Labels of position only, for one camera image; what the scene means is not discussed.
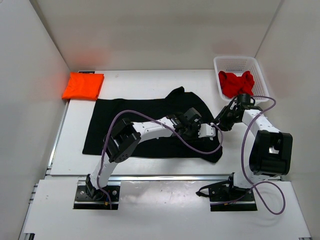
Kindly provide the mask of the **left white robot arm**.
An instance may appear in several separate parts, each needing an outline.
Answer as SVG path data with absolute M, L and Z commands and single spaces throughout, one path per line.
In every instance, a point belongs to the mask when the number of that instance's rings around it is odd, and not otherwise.
M 205 136 L 207 127 L 200 113 L 193 107 L 185 114 L 167 115 L 147 122 L 132 122 L 127 118 L 111 122 L 105 137 L 101 159 L 85 181 L 85 193 L 93 200 L 100 200 L 116 166 L 127 160 L 138 144 L 158 139 L 180 136 L 184 141 Z

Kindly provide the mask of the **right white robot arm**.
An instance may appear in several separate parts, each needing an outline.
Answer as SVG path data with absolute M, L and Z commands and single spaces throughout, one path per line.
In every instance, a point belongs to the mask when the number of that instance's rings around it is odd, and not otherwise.
M 256 95 L 239 94 L 214 120 L 224 132 L 237 123 L 247 127 L 240 151 L 241 171 L 232 173 L 230 184 L 224 188 L 230 200 L 238 199 L 243 189 L 290 171 L 293 136 L 276 128 L 264 115 L 267 109 L 256 105 L 256 99 Z

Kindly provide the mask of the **orange t shirt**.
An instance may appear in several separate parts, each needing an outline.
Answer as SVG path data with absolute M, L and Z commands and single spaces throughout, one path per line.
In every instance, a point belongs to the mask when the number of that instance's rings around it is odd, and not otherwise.
M 101 73 L 71 72 L 66 89 L 62 94 L 63 100 L 96 101 L 105 76 Z

